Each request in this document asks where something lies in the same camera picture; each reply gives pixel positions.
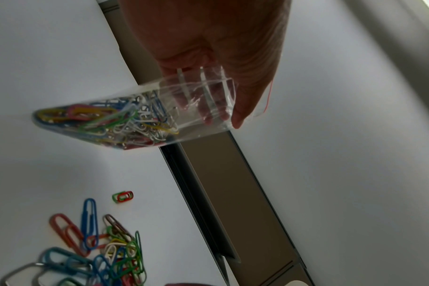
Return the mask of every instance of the clear plastic container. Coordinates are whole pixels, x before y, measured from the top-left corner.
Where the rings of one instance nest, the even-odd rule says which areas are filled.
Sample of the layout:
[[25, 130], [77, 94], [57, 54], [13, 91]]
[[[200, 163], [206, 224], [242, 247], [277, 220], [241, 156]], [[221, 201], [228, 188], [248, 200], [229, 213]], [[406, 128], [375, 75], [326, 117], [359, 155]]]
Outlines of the clear plastic container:
[[[265, 112], [267, 88], [254, 112]], [[39, 127], [128, 150], [162, 146], [232, 129], [235, 83], [221, 67], [192, 70], [124, 90], [107, 99], [41, 109]]]

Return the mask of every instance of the hand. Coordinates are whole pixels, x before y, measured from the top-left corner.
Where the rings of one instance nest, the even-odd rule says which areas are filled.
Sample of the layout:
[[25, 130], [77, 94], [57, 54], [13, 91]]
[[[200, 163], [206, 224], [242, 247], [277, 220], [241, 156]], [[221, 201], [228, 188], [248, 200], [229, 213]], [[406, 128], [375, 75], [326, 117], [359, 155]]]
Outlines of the hand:
[[[237, 84], [231, 120], [239, 128], [276, 73], [290, 0], [119, 2], [133, 33], [157, 60], [164, 76], [175, 74], [178, 68], [222, 65]], [[228, 119], [222, 107], [218, 109]], [[199, 112], [209, 123], [209, 111], [199, 108]]]

